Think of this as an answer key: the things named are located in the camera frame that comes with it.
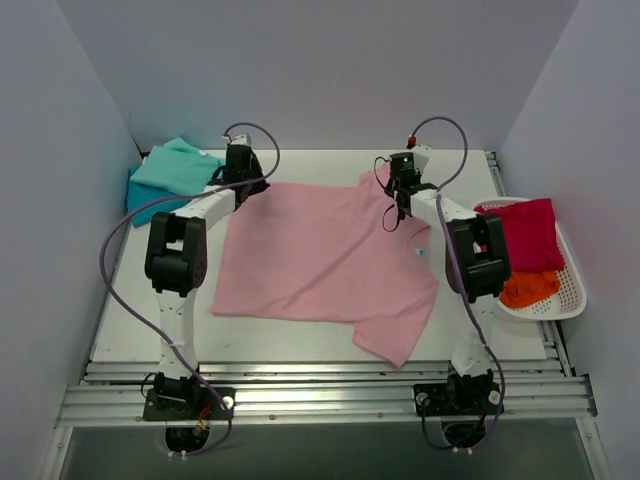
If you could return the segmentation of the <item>pink t-shirt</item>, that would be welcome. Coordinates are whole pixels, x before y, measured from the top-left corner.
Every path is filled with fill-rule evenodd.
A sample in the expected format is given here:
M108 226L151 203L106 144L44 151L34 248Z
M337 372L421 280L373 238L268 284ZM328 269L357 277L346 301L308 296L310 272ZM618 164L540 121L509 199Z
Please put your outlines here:
M388 199L372 172L353 187L274 183L230 217L210 311L226 317L333 322L396 367L434 308L431 228L382 226Z

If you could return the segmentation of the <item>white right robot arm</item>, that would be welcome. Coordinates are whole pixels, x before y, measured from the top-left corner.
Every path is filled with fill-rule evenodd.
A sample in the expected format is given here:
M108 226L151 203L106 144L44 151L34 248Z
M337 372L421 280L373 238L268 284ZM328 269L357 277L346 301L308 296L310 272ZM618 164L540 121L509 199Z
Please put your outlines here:
M454 347L444 400L453 411L464 413L480 400L475 382L489 391L495 389L487 347L493 311L511 266L500 218L463 207L443 196L436 185L424 182L429 159L427 147L391 154L383 190L393 199L397 222L420 220L444 237L446 279L460 296L471 323Z

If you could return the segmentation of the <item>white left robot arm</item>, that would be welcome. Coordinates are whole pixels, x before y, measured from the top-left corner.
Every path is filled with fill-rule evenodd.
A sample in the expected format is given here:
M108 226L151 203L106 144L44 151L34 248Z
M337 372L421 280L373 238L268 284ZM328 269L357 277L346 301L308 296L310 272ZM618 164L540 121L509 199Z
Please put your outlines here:
M152 217L144 272L156 293L163 333L154 389L179 419L194 417L202 405L202 395L193 387L199 365L194 308L208 271L208 230L268 188L250 136L243 133L227 145L225 163L214 172L203 197Z

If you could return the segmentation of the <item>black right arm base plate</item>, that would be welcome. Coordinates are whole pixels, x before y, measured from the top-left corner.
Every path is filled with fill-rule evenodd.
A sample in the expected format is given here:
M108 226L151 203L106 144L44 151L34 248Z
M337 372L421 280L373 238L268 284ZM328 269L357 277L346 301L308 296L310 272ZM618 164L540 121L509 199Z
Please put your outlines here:
M502 414L496 384L490 387L453 387L444 383L414 384L414 409L417 416L448 417Z

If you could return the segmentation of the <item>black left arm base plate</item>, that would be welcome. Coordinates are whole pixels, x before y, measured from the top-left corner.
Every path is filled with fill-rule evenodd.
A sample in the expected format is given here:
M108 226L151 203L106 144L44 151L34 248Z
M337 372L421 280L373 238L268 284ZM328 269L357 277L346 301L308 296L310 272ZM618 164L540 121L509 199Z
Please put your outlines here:
M190 400L180 397L162 396L151 388L146 392L142 418L145 421L225 420L228 414L211 392L199 387Z

